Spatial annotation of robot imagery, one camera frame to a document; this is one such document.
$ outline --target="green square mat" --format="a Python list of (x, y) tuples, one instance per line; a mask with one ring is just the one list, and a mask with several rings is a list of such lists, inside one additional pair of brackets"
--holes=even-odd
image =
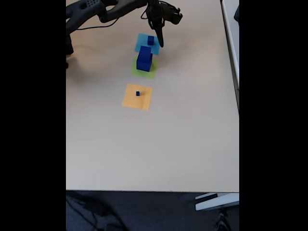
[(133, 65), (131, 66), (130, 75), (139, 76), (143, 78), (154, 78), (156, 74), (158, 60), (154, 58), (152, 59), (150, 72), (147, 72), (147, 71), (141, 71), (137, 69), (137, 58), (138, 56), (135, 56)]

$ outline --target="floor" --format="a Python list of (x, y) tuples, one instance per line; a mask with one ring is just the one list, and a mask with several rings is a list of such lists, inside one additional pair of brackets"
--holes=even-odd
[[(195, 211), (193, 198), (200, 193), (179, 192), (95, 192), (79, 191), (108, 204), (122, 219), (129, 231), (216, 231), (219, 210)], [(68, 201), (84, 217), (94, 223), (91, 212), (72, 198)], [(232, 231), (239, 231), (239, 205), (226, 208)], [(96, 216), (100, 229), (118, 222), (114, 217)], [(66, 230), (93, 231), (78, 213), (66, 203)]]

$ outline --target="beige table surface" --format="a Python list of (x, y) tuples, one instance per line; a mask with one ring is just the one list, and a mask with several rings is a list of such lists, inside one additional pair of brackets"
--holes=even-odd
[[(239, 191), (239, 114), (220, 2), (168, 2), (183, 19), (163, 28), (154, 79), (130, 76), (138, 34), (155, 35), (140, 19), (144, 8), (71, 34), (67, 190)], [(128, 83), (153, 88), (149, 111), (122, 106)]]

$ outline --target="cable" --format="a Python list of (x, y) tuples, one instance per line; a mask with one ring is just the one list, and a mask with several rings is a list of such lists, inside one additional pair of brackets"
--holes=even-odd
[(143, 18), (143, 17), (142, 17), (142, 16), (144, 15), (144, 13), (146, 12), (146, 10), (148, 9), (148, 7), (149, 7), (149, 4), (147, 3), (147, 4), (146, 4), (145, 10), (142, 12), (142, 14), (141, 14), (141, 16), (140, 16), (141, 19), (148, 19), (148, 18)]
[(171, 5), (170, 3), (165, 2), (165, 1), (159, 1), (159, 2), (165, 3), (165, 4), (169, 5), (169, 6), (173, 6), (173, 5)]
[(76, 212), (78, 213), (87, 223), (89, 223), (93, 228), (97, 229), (96, 225), (93, 225), (92, 222), (90, 222), (88, 219), (86, 219), (77, 209), (75, 209), (71, 203), (69, 203), (69, 201), (66, 199), (66, 202), (68, 203), (68, 205)]
[(92, 29), (92, 28), (110, 27), (110, 26), (112, 26), (113, 24), (115, 24), (115, 23), (117, 22), (117, 20), (119, 20), (119, 18), (117, 18), (113, 23), (111, 23), (110, 25), (107, 25), (107, 26), (90, 26), (90, 27), (80, 28), (80, 29), (77, 29), (77, 30), (86, 30), (86, 29)]

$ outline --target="white panel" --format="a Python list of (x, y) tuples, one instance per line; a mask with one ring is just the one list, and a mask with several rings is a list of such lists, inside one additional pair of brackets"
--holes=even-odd
[(226, 193), (225, 192), (221, 192), (221, 193), (219, 192), (219, 193), (217, 193), (217, 196), (220, 197), (220, 196), (223, 196), (223, 195), (226, 195), (226, 194), (228, 194), (228, 192), (226, 192)]
[(235, 12), (239, 6), (239, 0), (223, 0), (222, 9), (225, 15), (227, 32), (233, 56), (234, 69), (240, 88), (240, 27), (234, 19)]
[(239, 193), (228, 193), (226, 195), (196, 204), (196, 211), (220, 205), (225, 205), (229, 203), (234, 203), (237, 201), (240, 201)]

